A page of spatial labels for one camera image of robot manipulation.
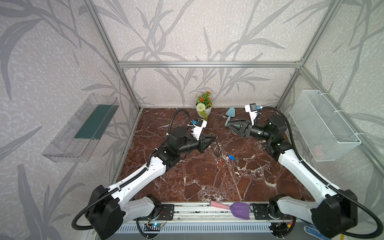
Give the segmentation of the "blue tagged key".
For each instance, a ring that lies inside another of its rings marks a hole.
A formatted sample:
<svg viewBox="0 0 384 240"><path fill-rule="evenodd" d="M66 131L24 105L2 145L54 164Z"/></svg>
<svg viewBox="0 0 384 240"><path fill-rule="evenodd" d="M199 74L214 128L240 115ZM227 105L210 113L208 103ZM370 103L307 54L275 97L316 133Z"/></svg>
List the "blue tagged key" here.
<svg viewBox="0 0 384 240"><path fill-rule="evenodd" d="M240 162L240 160L239 160L239 159L235 158L235 157L234 157L234 156L232 156L232 155L228 155L228 158L229 158L230 160L232 160L233 162L235 162L235 163L236 163L236 165L238 165L238 164L239 164L239 162Z"/></svg>

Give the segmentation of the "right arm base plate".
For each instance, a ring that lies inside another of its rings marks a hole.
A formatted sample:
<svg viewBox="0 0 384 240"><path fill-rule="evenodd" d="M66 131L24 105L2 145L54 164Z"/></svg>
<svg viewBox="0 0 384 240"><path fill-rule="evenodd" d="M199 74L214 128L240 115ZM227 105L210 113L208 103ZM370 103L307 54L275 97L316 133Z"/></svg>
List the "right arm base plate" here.
<svg viewBox="0 0 384 240"><path fill-rule="evenodd" d="M265 221L291 221L293 219L290 215L281 215L277 214L272 216L269 213L269 204L268 203L251 203L250 204L250 212L251 216L255 218L255 220L265 220Z"/></svg>

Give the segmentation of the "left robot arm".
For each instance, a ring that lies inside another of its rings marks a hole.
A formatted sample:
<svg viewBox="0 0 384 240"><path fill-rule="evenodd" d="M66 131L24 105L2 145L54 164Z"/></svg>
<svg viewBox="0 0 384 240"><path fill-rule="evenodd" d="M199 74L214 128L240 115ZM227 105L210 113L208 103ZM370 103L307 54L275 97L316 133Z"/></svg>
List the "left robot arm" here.
<svg viewBox="0 0 384 240"><path fill-rule="evenodd" d="M193 127L190 133L187 128L177 127L138 170L109 187L96 187L88 205L72 220L72 228L94 230L102 240L106 240L123 223L152 215L160 205L156 198L133 200L133 197L173 168L182 154L193 151L202 154L216 140L216 136L203 134L201 127Z"/></svg>

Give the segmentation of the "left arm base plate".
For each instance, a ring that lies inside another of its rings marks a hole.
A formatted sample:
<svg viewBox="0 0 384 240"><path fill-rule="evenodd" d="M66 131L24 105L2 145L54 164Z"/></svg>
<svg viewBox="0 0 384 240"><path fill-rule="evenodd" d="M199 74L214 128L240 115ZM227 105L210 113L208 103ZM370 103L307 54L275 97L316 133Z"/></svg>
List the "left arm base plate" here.
<svg viewBox="0 0 384 240"><path fill-rule="evenodd" d="M152 212L145 217L138 218L139 221L159 220L171 221L174 218L175 205L174 204L161 204L156 205Z"/></svg>

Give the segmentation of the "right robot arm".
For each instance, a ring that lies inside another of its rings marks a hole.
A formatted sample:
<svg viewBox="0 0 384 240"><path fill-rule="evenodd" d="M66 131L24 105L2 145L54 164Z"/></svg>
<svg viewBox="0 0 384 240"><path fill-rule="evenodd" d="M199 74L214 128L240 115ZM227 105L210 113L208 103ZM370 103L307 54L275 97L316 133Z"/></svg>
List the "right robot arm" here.
<svg viewBox="0 0 384 240"><path fill-rule="evenodd" d="M288 169L310 192L315 203L281 197L276 200L278 211L314 225L327 238L345 235L357 239L374 239L384 232L382 221L371 210L358 202L351 190L341 190L326 180L310 166L297 151L293 141L285 140L285 131L291 131L285 116L272 115L265 125L256 125L250 120L231 120L227 127L244 138L266 140L267 152ZM377 224L376 230L368 234L354 234L348 230L358 224L358 209L367 213Z"/></svg>

